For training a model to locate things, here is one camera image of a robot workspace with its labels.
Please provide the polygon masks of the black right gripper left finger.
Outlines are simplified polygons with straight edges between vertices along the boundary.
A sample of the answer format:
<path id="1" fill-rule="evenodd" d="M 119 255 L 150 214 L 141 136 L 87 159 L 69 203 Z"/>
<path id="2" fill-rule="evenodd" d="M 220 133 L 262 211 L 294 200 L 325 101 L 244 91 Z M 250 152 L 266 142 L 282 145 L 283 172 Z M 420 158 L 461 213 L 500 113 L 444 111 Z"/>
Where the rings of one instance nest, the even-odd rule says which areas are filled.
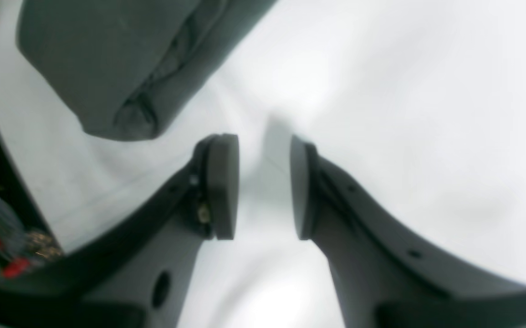
<path id="1" fill-rule="evenodd" d="M 239 138 L 213 134 L 92 243 L 0 282 L 0 328 L 174 328 L 204 241 L 235 236 Z"/>

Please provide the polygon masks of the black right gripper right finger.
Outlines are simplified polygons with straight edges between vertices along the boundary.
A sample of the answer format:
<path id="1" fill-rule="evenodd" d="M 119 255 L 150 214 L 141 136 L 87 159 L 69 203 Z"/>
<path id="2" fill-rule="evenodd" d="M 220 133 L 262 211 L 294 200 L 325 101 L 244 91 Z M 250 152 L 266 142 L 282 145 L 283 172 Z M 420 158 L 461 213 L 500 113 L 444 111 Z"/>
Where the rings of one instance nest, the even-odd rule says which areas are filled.
<path id="1" fill-rule="evenodd" d="M 293 136 L 296 232 L 327 258 L 347 328 L 526 328 L 526 284 L 437 247 Z"/>

